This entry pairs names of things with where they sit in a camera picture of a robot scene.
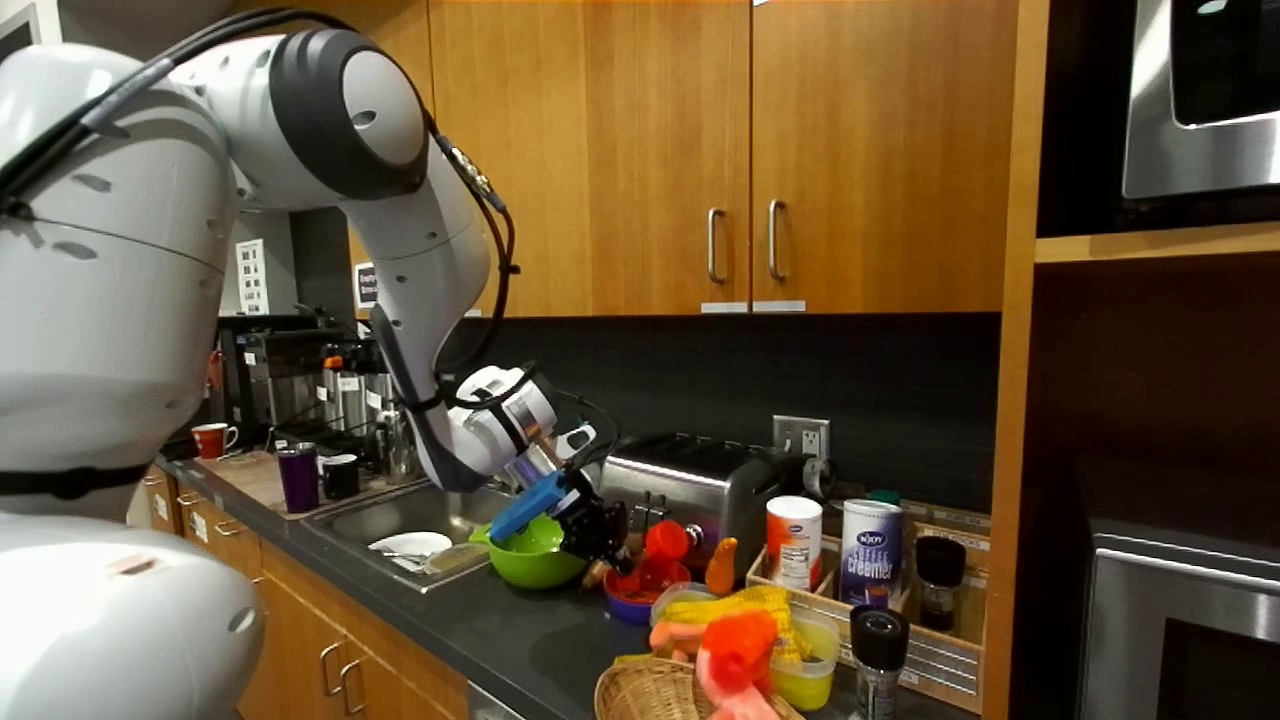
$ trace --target shelf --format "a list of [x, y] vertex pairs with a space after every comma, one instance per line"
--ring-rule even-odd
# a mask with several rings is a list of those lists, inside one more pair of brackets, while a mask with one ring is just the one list
[[1107, 233], [1038, 239], [1038, 265], [1114, 265], [1176, 254], [1257, 254], [1280, 250], [1280, 225], [1214, 225], [1174, 233]]

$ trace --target bottle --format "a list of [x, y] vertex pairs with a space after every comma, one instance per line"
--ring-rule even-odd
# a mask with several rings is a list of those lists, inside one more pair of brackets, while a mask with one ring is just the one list
[[909, 618], [893, 607], [853, 607], [858, 703], [850, 720], [893, 720], [896, 672], [909, 659]]
[[736, 586], [736, 535], [721, 535], [704, 584], [714, 597], [728, 597]]

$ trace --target backsplash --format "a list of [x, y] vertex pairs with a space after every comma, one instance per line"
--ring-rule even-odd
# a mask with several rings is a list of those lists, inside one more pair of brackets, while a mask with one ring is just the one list
[[1002, 315], [510, 318], [492, 351], [539, 365], [565, 428], [588, 416], [618, 435], [769, 445], [774, 411], [828, 416], [836, 478], [975, 512], [994, 501]]

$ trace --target plate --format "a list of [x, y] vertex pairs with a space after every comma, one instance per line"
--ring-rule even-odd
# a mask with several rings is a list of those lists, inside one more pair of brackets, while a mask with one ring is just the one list
[[369, 549], [387, 555], [392, 562], [419, 568], [423, 558], [448, 552], [452, 538], [446, 532], [397, 532]]

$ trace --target wall outlet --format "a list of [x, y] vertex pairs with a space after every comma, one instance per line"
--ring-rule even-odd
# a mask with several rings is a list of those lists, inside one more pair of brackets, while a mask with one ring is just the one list
[[774, 447], [807, 454], [803, 486], [821, 496], [821, 478], [831, 462], [831, 418], [824, 418], [824, 416], [774, 416]]

